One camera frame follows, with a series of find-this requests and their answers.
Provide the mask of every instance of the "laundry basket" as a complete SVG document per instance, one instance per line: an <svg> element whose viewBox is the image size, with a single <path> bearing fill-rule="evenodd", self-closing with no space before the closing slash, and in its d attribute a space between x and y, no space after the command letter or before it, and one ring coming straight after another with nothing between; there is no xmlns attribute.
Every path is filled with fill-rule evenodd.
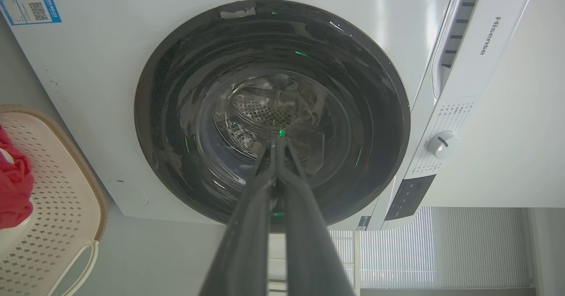
<svg viewBox="0 0 565 296"><path fill-rule="evenodd" d="M81 153L52 119L35 109L0 106L0 124L30 158L35 220L20 243L0 259L0 295L49 296L81 253L85 270L65 292L72 295L90 274L105 225L97 180Z"/></svg>

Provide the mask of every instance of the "red cloth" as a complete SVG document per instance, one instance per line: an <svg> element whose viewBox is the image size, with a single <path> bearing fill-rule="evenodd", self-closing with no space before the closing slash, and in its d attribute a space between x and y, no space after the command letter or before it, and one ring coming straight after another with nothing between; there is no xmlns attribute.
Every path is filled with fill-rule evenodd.
<svg viewBox="0 0 565 296"><path fill-rule="evenodd" d="M22 223L34 210L30 202L34 177L30 160L12 146L1 125L0 148L14 158L12 164L0 154L0 229L5 229Z"/></svg>

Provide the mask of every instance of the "white dial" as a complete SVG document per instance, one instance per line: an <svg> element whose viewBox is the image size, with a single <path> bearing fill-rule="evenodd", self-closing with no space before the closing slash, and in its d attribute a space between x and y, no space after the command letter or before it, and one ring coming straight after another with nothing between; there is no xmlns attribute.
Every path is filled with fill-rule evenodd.
<svg viewBox="0 0 565 296"><path fill-rule="evenodd" d="M438 159L446 159L455 153L460 141L452 131L442 131L428 142L428 151Z"/></svg>

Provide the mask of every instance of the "washing machine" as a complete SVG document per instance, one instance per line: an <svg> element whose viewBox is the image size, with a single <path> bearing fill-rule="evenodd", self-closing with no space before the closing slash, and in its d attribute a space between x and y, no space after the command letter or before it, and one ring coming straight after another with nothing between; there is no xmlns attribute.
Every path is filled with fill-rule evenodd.
<svg viewBox="0 0 565 296"><path fill-rule="evenodd" d="M284 131L341 230L412 220L528 2L0 1L123 214L226 223Z"/></svg>

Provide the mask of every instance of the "washing machine door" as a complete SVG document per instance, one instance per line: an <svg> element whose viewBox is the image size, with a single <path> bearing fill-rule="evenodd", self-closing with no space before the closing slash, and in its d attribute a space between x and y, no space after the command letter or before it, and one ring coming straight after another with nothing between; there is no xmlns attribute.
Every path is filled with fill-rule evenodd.
<svg viewBox="0 0 565 296"><path fill-rule="evenodd" d="M280 0L220 6L173 31L141 74L135 121L164 185L222 223L261 142L280 130L328 224L383 191L410 133L401 79L378 45L331 13ZM284 230L283 205L271 221Z"/></svg>

